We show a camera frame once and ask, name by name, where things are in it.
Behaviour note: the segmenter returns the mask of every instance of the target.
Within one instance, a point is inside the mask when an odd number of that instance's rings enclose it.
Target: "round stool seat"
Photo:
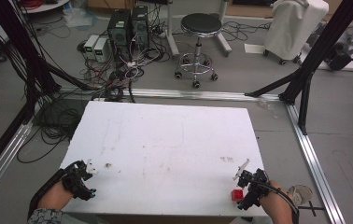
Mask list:
[[[222,28],[222,23],[213,16],[204,13],[193,13],[182,19],[181,28],[191,35],[206,37],[217,35]]]

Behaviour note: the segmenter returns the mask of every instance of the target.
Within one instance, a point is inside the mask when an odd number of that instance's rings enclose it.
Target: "gray floor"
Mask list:
[[[59,14],[46,14],[43,18],[37,19],[54,21],[59,17]],[[255,25],[263,23],[243,19],[229,20]],[[88,30],[71,29],[71,35],[67,38],[46,34],[39,39],[55,62],[69,74],[79,77],[78,73],[84,68],[84,64],[80,53],[76,51],[77,44],[87,39],[88,34],[102,33],[105,28],[106,21],[98,20]],[[65,28],[52,32],[59,36],[68,34]],[[244,43],[263,44],[265,37],[265,31],[258,31],[254,35],[249,35],[249,40],[245,42],[238,40],[230,42],[233,52],[227,58],[219,50],[216,41],[204,40],[203,51],[213,58],[219,80],[213,82],[209,77],[202,77],[202,87],[198,91],[255,91],[296,70],[298,65],[294,63],[280,66],[276,57],[263,58],[260,54],[245,53]],[[192,37],[176,36],[181,51],[191,50],[188,44],[193,46],[194,41]],[[134,83],[133,88],[192,91],[190,78],[174,79],[175,67],[175,61],[145,66],[145,75]],[[65,81],[56,79],[64,87],[70,86]],[[284,89],[285,87],[281,87],[270,93],[280,93]],[[11,65],[0,63],[0,136],[21,109],[24,102],[22,94],[23,83]],[[269,111],[257,103],[147,98],[136,100],[148,104],[245,107],[251,116],[268,175],[284,188],[294,184],[305,184],[315,188],[288,113],[281,103],[275,103],[275,111]],[[316,72],[312,81],[307,131],[344,219],[346,223],[353,223],[353,72],[323,70]],[[59,168],[67,146],[67,142],[62,142],[47,157],[35,163],[21,164],[13,160],[0,180],[0,223],[25,221],[32,195]],[[36,136],[32,144],[27,145],[23,156],[27,159],[35,158],[47,149],[49,146],[41,143],[40,137]],[[312,203],[313,206],[323,207],[317,191]],[[316,216],[308,210],[302,210],[301,213],[301,223],[329,222],[323,211],[316,211]]]

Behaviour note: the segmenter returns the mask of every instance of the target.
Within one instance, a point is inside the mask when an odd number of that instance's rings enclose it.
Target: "hand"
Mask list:
[[[276,189],[281,189],[274,180],[270,180],[269,184]],[[281,191],[290,197],[284,189],[281,189]],[[263,210],[273,220],[274,224],[292,224],[292,209],[289,204],[275,192],[270,191],[267,196],[260,198],[259,202]]]
[[[43,195],[40,199],[37,208],[52,208],[52,209],[63,209],[69,201],[72,199],[74,194],[69,190],[66,190],[63,186],[63,182],[59,181]]]

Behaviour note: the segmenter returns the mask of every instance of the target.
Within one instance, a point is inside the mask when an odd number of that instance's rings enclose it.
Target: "table surface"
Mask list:
[[[92,160],[97,189],[71,213],[264,217],[231,200],[234,175],[263,169],[244,108],[89,102],[61,167]]]

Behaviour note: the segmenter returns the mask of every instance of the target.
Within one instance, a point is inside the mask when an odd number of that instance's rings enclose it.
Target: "red cube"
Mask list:
[[[244,199],[244,193],[241,189],[234,189],[232,191],[232,201],[240,201]]]

